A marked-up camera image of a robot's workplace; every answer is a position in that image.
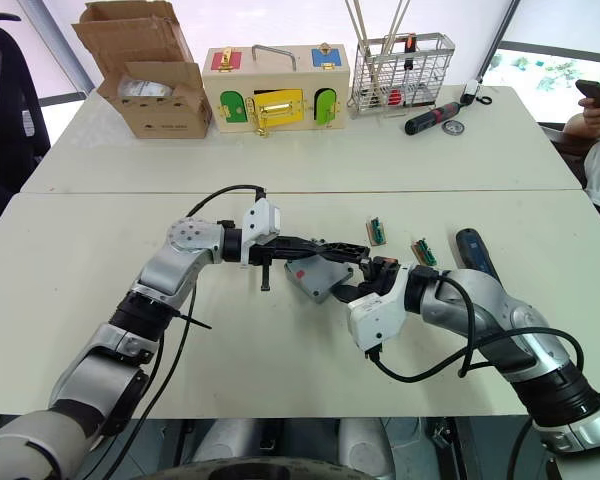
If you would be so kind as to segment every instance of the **white backdrop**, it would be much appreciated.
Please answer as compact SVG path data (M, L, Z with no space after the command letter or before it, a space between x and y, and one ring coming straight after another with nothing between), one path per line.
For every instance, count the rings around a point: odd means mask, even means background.
M522 0L503 40L600 53L600 0Z
M173 0L195 60L203 64L211 47L344 43L353 64L356 37L343 0ZM397 0L361 0L369 36L389 30ZM441 32L456 44L445 83L464 83L480 67L510 0L412 0L402 32ZM102 81L91 55L71 24L82 0L45 0L94 84Z

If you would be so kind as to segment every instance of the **white wall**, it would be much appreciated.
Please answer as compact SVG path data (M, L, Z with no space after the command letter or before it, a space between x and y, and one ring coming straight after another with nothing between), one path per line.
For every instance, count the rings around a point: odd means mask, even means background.
M0 21L0 28L16 41L29 67L39 98L76 91L51 51L29 23L16 0L0 0L0 12L18 15L21 22Z
M522 0L504 40L600 53L600 0Z
M224 46L344 43L353 64L356 37L343 0L173 0L189 48L198 63L207 49ZM397 0L361 0L369 36L389 30ZM456 44L445 83L475 76L510 0L412 0L402 32L441 32ZM45 0L79 60L98 85L100 75L71 23L82 0Z

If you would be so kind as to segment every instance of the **hand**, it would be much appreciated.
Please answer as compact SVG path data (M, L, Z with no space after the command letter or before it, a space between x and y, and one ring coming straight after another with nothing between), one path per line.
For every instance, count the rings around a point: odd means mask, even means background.
M583 98L578 102L578 105L584 107L582 116L584 117L584 123L593 131L600 132L600 108L593 106L595 99Z

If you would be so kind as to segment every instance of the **wheel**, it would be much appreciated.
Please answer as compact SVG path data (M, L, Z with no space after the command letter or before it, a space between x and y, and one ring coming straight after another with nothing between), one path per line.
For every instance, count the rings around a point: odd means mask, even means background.
M143 480L373 480L341 465L288 457L227 458L183 465Z

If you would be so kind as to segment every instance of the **yellow door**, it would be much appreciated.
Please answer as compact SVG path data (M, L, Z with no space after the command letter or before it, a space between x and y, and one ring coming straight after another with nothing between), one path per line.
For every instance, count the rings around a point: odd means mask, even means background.
M258 127L264 131L277 125L301 122L304 118L302 90L287 89L253 96Z

